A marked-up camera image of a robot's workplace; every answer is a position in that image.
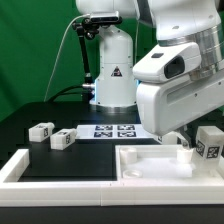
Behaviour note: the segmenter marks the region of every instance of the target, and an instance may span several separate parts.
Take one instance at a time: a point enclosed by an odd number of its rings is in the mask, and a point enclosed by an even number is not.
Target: small block
[[[31,142],[42,142],[52,135],[53,123],[40,123],[29,129],[29,140]]]
[[[63,150],[75,142],[76,129],[62,129],[51,136],[51,149]]]

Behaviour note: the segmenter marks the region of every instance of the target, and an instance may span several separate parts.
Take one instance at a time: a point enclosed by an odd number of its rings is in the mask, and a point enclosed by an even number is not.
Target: warning label
[[[114,69],[114,71],[113,71],[111,76],[113,76],[113,77],[122,77],[121,71],[118,68],[118,66]]]

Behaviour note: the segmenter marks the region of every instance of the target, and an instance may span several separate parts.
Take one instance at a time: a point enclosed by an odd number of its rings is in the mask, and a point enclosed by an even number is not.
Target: black table
[[[137,112],[116,116],[93,112],[89,105],[75,103],[30,103],[0,123],[0,168],[19,148],[29,148],[31,165],[20,181],[116,180],[114,148],[117,144],[155,144],[151,139],[78,140],[63,153],[52,151],[49,139],[30,143],[28,129],[41,122],[53,122],[55,132],[79,124],[138,124]],[[223,129],[220,111],[189,124],[196,134],[198,125]],[[70,158],[76,159],[75,169]],[[62,164],[61,169],[49,168]],[[0,208],[0,223],[223,223],[224,205],[167,205],[115,207],[29,207]]]

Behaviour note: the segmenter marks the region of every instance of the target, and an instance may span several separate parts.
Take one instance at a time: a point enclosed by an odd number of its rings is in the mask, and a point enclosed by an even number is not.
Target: white cube
[[[42,142],[52,135],[53,123],[40,123],[29,129],[29,140],[31,142]]]
[[[51,149],[63,150],[75,142],[76,129],[62,129],[51,136]]]
[[[196,144],[192,158],[196,169],[216,169],[223,150],[224,133],[215,126],[199,127]]]

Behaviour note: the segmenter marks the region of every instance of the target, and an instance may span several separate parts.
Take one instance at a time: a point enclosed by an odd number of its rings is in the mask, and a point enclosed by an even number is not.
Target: black cable
[[[69,91],[69,90],[72,90],[72,89],[77,89],[77,88],[82,88],[82,85],[75,85],[75,86],[70,86],[70,87],[67,87],[63,90],[61,90],[60,92],[58,92],[57,94],[55,94],[54,96],[52,96],[47,102],[50,103],[50,102],[54,102],[54,100],[64,94],[65,92]]]
[[[85,92],[85,91],[82,91],[82,92],[71,92],[71,93],[61,93],[59,95],[55,95],[54,99],[53,100],[48,100],[48,103],[50,102],[53,102],[56,98],[58,98],[59,96],[65,96],[65,95],[75,95],[75,94],[83,94],[83,93],[89,93],[89,92]]]

